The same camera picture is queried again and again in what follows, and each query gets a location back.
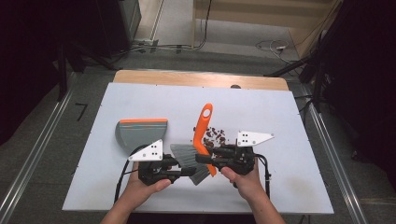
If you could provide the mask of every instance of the gray floor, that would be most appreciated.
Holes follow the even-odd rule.
[[[262,37],[262,39],[266,38],[272,39],[274,37]],[[242,39],[238,37],[229,41],[239,43],[233,45],[243,45],[242,43],[245,42],[241,42]],[[183,51],[180,54],[166,49],[157,49],[154,53],[133,52],[123,57],[117,62],[116,66],[124,69],[209,71],[260,76],[261,74],[275,72],[285,65],[271,52],[265,52],[265,55],[251,53],[251,44],[248,48],[241,47],[241,49],[246,49],[246,51],[240,50],[240,53],[236,54],[235,51],[225,51],[229,49],[229,45],[224,49],[223,45],[216,45],[214,44],[215,42],[209,40],[208,43],[213,43],[211,48],[201,51]],[[210,49],[215,46],[218,49],[211,51]],[[288,59],[295,60],[295,52],[290,54]],[[106,85],[113,79],[114,75],[114,71],[108,71],[97,64],[89,66],[84,74],[78,74],[78,82],[75,85],[70,101],[21,199],[17,203],[9,223],[98,223],[103,218],[105,213],[102,212],[64,212],[62,211],[62,206],[74,170],[105,93]],[[298,82],[294,71],[283,77],[288,81],[290,90],[293,91],[294,95],[304,94],[302,92],[302,84]],[[14,136],[0,146],[1,195],[7,193],[10,183],[18,174],[32,150],[36,139],[56,105],[57,94],[58,89],[54,88],[26,118]],[[88,105],[87,110],[79,121],[78,117],[81,115],[82,108],[76,103]],[[305,104],[305,99],[296,100],[296,104],[301,108]],[[322,106],[322,110],[322,115],[334,146],[346,168],[369,223],[394,223],[396,219],[394,213],[396,195],[385,173],[371,163],[353,161],[351,159],[353,148],[349,144],[342,122],[326,105]],[[334,215],[312,216],[311,222],[352,223],[329,159],[323,149],[317,128],[309,114],[306,117],[305,127],[335,212]],[[288,223],[298,223],[301,219],[301,216],[297,215],[284,214],[283,217]],[[181,220],[182,223],[200,223],[203,219],[205,218],[188,217]]]

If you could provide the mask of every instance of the orange brush handle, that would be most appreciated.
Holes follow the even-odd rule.
[[[204,108],[202,108],[201,115],[195,127],[193,145],[197,149],[198,153],[202,155],[209,155],[206,147],[202,144],[202,138],[204,137],[210,118],[212,117],[212,111],[213,105],[206,104]],[[213,165],[208,164],[207,168],[212,176],[216,174],[216,168]]]

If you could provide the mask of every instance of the wooden desk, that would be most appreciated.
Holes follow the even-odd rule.
[[[209,0],[193,0],[192,46],[195,20],[205,20]],[[209,19],[289,27],[299,56],[303,58],[318,36],[332,24],[341,0],[213,0]]]
[[[243,89],[231,89],[231,85]],[[170,71],[119,71],[114,82],[108,84],[63,210],[106,211],[113,204],[120,171],[131,153],[118,144],[114,134],[120,119],[167,118],[163,152],[168,154],[171,144],[191,143],[193,127],[202,106],[208,102],[214,106],[209,125],[223,130],[227,144],[234,143],[239,131],[274,134],[274,139],[255,146],[254,150],[268,160],[271,200],[280,213],[333,213],[285,80]],[[263,166],[259,169],[264,184]],[[127,179],[124,178],[121,191]],[[172,188],[152,195],[136,211],[251,213],[247,202],[221,174],[207,177],[198,186],[181,177]]]

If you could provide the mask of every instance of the white triangular bracket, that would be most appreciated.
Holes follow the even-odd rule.
[[[163,159],[163,140],[142,148],[128,158],[129,161],[161,161]]]
[[[237,144],[239,147],[253,147],[274,138],[273,133],[251,133],[240,131],[238,133]]]

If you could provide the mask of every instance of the white table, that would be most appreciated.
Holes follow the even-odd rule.
[[[206,103],[214,111],[209,126],[222,129],[233,142],[237,131],[273,133],[275,138],[254,147],[269,162],[271,199],[280,213],[332,214],[298,108],[290,91],[110,83],[92,133],[64,202],[63,210],[106,211],[128,154],[114,130],[120,119],[168,118],[164,152],[173,143],[189,144]],[[262,181],[263,166],[260,165]],[[126,185],[124,178],[122,189]],[[194,186],[181,177],[152,195],[137,211],[150,213],[250,213],[237,189],[221,174]]]

